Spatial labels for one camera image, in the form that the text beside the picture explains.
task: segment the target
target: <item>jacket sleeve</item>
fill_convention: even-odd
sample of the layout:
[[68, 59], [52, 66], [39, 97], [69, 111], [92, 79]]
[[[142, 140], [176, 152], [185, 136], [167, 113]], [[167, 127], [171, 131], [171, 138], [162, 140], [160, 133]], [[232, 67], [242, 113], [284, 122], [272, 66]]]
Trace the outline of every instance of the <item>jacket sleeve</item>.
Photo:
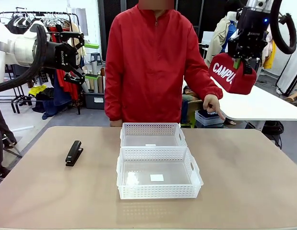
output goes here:
[[224, 45], [226, 40], [226, 28], [226, 22], [221, 21], [215, 29], [214, 36], [210, 41], [207, 56], [205, 59], [205, 63], [208, 67], [210, 67], [211, 61], [214, 56], [222, 51], [222, 45]]
[[121, 87], [124, 72], [120, 24], [114, 19], [108, 40], [106, 59], [105, 112], [110, 121], [122, 119]]
[[221, 99], [222, 90], [210, 79], [208, 67], [200, 55], [197, 35], [191, 26], [188, 35], [185, 81], [192, 91], [203, 100], [206, 95], [214, 94]]

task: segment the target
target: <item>gray floor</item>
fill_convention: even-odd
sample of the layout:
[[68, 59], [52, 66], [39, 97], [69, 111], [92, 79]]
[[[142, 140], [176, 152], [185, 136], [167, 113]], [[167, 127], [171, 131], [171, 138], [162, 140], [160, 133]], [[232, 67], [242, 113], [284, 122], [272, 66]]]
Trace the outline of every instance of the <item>gray floor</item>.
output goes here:
[[[282, 97], [277, 94], [275, 83], [276, 80], [270, 77], [261, 76], [261, 83], [256, 85], [276, 96]], [[291, 158], [297, 164], [297, 122], [282, 122], [285, 127], [285, 132], [282, 135], [283, 151], [289, 158]], [[43, 133], [49, 128], [54, 126], [97, 126], [106, 127], [109, 126], [109, 120], [103, 110], [90, 110], [81, 109], [81, 115], [77, 115], [76, 109], [70, 109], [64, 111], [55, 117], [38, 133], [38, 135], [24, 148], [22, 154], [34, 145], [34, 143], [43, 135]], [[228, 126], [227, 128], [245, 128], [245, 122], [238, 122], [237, 126]], [[14, 167], [18, 163], [18, 159], [15, 160], [10, 167]]]

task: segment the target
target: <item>beige coat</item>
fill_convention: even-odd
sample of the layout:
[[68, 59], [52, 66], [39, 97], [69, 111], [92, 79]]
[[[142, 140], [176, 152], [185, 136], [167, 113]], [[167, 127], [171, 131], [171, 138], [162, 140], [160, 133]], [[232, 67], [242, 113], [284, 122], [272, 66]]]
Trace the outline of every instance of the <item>beige coat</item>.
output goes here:
[[213, 57], [222, 51], [222, 46], [225, 44], [229, 25], [230, 21], [225, 16], [216, 26], [205, 59], [205, 63], [208, 67], [210, 67]]

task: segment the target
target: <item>black storage bin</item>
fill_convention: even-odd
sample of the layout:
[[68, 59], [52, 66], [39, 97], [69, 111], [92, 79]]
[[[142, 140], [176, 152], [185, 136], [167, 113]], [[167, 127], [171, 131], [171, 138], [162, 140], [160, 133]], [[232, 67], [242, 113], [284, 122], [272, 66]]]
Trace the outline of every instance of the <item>black storage bin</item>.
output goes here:
[[103, 93], [84, 92], [86, 108], [105, 109], [105, 95]]

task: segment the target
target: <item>black hose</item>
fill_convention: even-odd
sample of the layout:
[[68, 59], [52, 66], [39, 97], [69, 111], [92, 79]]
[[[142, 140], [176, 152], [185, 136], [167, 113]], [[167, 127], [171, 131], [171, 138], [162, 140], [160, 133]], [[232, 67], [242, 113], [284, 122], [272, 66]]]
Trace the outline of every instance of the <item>black hose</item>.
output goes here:
[[25, 84], [26, 82], [28, 82], [28, 80], [35, 77], [37, 72], [43, 66], [45, 57], [46, 57], [47, 36], [46, 36], [44, 27], [41, 25], [38, 25], [38, 24], [36, 25], [36, 32], [37, 32], [36, 56], [34, 58], [34, 61], [31, 67], [21, 76], [13, 80], [0, 83], [0, 92]]
[[279, 30], [278, 25], [278, 16], [279, 11], [281, 8], [282, 0], [274, 0], [272, 8], [271, 8], [271, 18], [270, 18], [270, 25], [271, 25], [271, 32], [273, 36], [273, 40], [277, 47], [285, 54], [293, 54], [297, 49], [297, 31], [292, 20], [292, 17], [289, 13], [287, 13], [282, 21], [283, 24], [287, 24], [289, 34], [290, 34], [290, 46], [284, 41], [282, 34]]

